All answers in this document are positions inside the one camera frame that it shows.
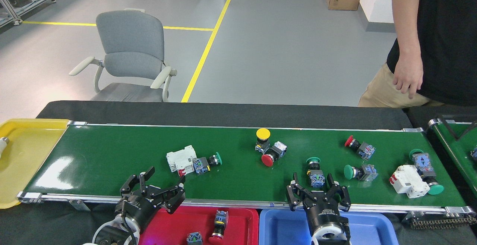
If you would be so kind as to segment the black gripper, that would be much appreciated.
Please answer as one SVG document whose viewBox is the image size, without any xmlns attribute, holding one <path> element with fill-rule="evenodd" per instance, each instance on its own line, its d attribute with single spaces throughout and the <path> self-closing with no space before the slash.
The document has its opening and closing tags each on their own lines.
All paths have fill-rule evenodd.
<svg viewBox="0 0 477 245">
<path fill-rule="evenodd" d="M 174 213 L 185 199 L 184 183 L 186 176 L 182 176 L 177 185 L 168 188 L 160 188 L 149 185 L 149 198 L 146 195 L 145 183 L 155 173 L 155 167 L 151 166 L 147 171 L 140 174 L 132 174 L 121 186 L 121 196 L 131 195 L 133 188 L 139 184 L 139 192 L 142 196 L 131 195 L 124 197 L 116 204 L 115 215 L 119 216 L 121 228 L 125 229 L 122 211 L 126 211 L 126 217 L 134 220 L 140 229 L 145 229 L 157 213 L 157 209 L 164 208 L 169 214 Z"/>
<path fill-rule="evenodd" d="M 347 218 L 341 217 L 339 210 L 348 212 L 351 207 L 350 195 L 346 186 L 341 186 L 335 181 L 332 174 L 326 177 L 328 191 L 324 197 L 312 197 L 312 193 L 299 184 L 297 173 L 286 186 L 286 197 L 291 211 L 295 211 L 299 204 L 304 204 L 311 236 L 345 236 Z"/>
</svg>

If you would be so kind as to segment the person's right hand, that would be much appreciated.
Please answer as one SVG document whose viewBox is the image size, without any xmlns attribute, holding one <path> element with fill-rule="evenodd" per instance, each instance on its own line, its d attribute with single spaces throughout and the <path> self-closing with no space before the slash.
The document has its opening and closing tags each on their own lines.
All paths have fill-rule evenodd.
<svg viewBox="0 0 477 245">
<path fill-rule="evenodd" d="M 401 53 L 395 66 L 392 84 L 397 91 L 407 94 L 409 99 L 414 99 L 417 90 L 421 89 L 423 75 L 421 53 Z"/>
</svg>

